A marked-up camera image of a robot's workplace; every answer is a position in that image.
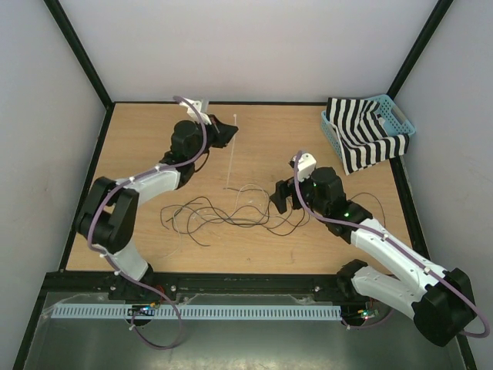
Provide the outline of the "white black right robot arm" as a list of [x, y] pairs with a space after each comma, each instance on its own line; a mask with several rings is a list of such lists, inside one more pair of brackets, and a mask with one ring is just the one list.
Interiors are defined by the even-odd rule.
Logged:
[[301, 170], [277, 182], [270, 199], [280, 213], [293, 208], [314, 216], [335, 236], [363, 250], [391, 275], [353, 260], [337, 274], [338, 294], [347, 300], [373, 298], [409, 317], [434, 345], [444, 347], [476, 318], [469, 276], [459, 268], [437, 265], [395, 239], [360, 204], [348, 200], [341, 178], [331, 167]]

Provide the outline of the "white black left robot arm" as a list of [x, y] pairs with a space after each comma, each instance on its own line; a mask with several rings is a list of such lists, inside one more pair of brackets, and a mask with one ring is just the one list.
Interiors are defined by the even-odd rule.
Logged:
[[181, 120], [173, 128], [170, 150], [151, 170], [127, 179], [96, 179], [75, 219], [75, 229], [91, 250], [100, 253], [128, 278], [126, 289], [135, 298], [153, 292], [150, 264], [132, 239], [138, 207], [162, 193], [178, 190], [197, 171], [195, 161], [210, 148], [224, 148], [238, 131], [208, 115], [205, 125], [197, 119]]

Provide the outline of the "white zip tie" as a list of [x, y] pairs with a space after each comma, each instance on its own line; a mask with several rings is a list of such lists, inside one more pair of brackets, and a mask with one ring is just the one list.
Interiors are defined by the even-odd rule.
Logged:
[[[238, 125], [237, 125], [237, 114], [236, 113], [233, 114], [233, 120], [234, 120], [234, 126], [236, 128], [238, 128]], [[230, 176], [231, 176], [232, 166], [233, 166], [233, 155], [234, 155], [235, 145], [236, 145], [236, 134], [233, 134], [233, 138], [232, 138], [232, 141], [231, 141], [230, 161], [229, 161], [228, 172], [227, 172], [227, 176], [226, 176], [226, 186], [225, 186], [225, 189], [228, 189], [228, 187], [230, 185]]]

